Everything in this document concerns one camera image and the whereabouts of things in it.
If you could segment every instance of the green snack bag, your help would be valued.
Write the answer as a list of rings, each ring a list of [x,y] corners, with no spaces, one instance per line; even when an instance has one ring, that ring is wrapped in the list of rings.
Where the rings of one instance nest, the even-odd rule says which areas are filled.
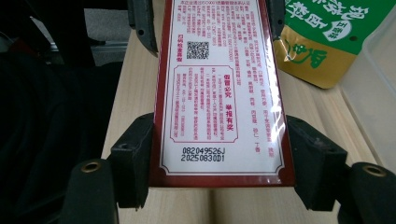
[[[286,0],[285,28],[274,42],[277,66],[318,87],[332,88],[395,3]]]

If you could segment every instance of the qr code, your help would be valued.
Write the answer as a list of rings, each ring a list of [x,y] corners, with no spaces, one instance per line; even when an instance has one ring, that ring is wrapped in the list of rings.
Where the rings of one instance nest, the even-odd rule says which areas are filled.
[[[187,42],[187,59],[208,59],[209,42]]]

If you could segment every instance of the white plastic container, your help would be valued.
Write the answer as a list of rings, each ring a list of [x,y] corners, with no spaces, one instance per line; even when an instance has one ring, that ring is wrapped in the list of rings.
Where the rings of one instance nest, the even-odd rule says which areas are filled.
[[[396,7],[363,42],[341,87],[378,162],[396,173]]]

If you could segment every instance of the product label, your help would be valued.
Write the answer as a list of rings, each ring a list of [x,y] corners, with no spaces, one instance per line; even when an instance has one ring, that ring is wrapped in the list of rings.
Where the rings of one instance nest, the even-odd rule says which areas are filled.
[[[285,166],[284,114],[262,20],[256,1],[174,1],[157,96],[167,175],[278,175]]]
[[[323,89],[334,87],[394,0],[286,0],[275,42],[278,68]]]

